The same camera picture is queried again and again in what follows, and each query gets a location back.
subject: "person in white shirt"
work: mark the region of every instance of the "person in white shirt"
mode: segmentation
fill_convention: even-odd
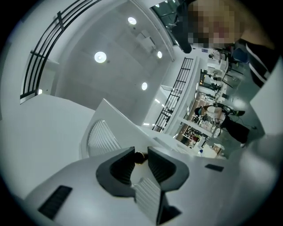
[[[221,125],[221,128],[226,128],[228,133],[241,143],[241,147],[245,146],[248,139],[249,129],[245,126],[232,121],[227,115],[222,112],[222,108],[213,107],[211,105],[199,107],[195,109],[195,114],[208,115],[216,123]]]

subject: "ceiling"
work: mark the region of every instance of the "ceiling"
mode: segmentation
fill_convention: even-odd
[[[134,17],[136,25],[128,23]],[[146,30],[156,50],[146,51],[136,37]],[[94,61],[106,53],[104,63]],[[163,57],[157,58],[157,51]],[[57,96],[96,110],[107,99],[136,124],[140,124],[161,84],[171,60],[152,23],[131,2],[106,13],[83,35],[72,50]],[[143,91],[141,85],[148,83]]]

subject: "white shirt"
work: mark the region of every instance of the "white shirt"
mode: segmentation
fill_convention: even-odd
[[[207,108],[206,114],[207,114],[210,118],[213,118],[214,121],[216,121],[216,122],[219,121],[219,123],[221,124],[221,123],[225,120],[226,116],[225,116],[224,113],[222,113],[221,116],[220,116],[220,118],[219,118],[219,120],[217,119],[217,115],[218,115],[217,112],[218,112],[220,109],[221,109],[221,108],[215,108],[215,107],[213,107],[213,106],[210,106],[210,107]]]

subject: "black metal railing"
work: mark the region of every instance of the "black metal railing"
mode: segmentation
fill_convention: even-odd
[[[102,0],[77,0],[57,17],[39,39],[27,65],[20,99],[34,94],[38,95],[40,79],[48,57],[64,31],[86,10]]]
[[[185,87],[188,75],[191,70],[193,59],[185,58],[182,64],[182,67],[180,69],[180,72],[178,74],[178,77],[174,83],[174,86],[170,90],[170,95],[168,96],[166,103],[158,117],[158,119],[155,122],[155,125],[152,130],[157,132],[162,132],[169,122],[174,108],[179,101],[179,98],[182,94],[182,91]]]

